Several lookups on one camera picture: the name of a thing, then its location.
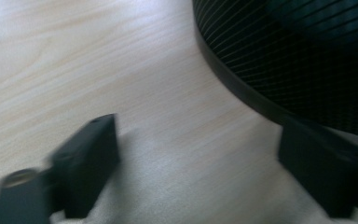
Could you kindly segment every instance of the black clamp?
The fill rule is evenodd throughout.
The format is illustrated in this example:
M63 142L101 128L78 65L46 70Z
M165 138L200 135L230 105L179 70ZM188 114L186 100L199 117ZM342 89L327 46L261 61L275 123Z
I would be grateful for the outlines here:
M86 217L119 162L114 115L90 121L49 159L51 168L27 169L0 184L0 224L48 224L63 211Z
M328 216L351 217L358 207L358 146L314 122L287 117L278 156Z

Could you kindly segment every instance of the wooden table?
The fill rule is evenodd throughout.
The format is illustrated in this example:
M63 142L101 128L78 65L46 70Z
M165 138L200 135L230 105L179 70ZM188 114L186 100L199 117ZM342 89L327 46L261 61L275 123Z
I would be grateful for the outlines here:
M0 178L110 113L122 163L75 223L336 223L204 61L191 1L0 0Z

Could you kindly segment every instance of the black ribbed object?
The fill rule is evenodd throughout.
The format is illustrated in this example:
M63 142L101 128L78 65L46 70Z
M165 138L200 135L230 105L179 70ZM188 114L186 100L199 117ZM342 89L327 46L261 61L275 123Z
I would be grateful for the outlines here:
M297 114L358 134L358 0L193 0L219 78L277 122Z

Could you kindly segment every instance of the black plastic part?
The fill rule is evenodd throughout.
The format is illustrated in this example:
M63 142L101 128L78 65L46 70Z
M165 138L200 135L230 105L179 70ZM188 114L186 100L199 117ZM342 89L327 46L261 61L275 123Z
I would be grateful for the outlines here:
M358 203L358 146L307 120L287 117L279 160L330 217Z
M54 210L63 209L68 218L86 217L118 162L114 116L90 121L51 157L46 176L58 183Z
M36 170L9 175L0 188L0 224L49 224L49 208L43 180Z
M0 186L0 224L47 224L60 210L86 217L118 162L114 115L92 120L52 155L50 169L7 176Z

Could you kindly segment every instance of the black grille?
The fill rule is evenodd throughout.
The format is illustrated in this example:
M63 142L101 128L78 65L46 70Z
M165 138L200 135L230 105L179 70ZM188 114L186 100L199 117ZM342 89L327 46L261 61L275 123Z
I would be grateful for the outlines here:
M358 134L358 0L194 0L241 81L291 113Z

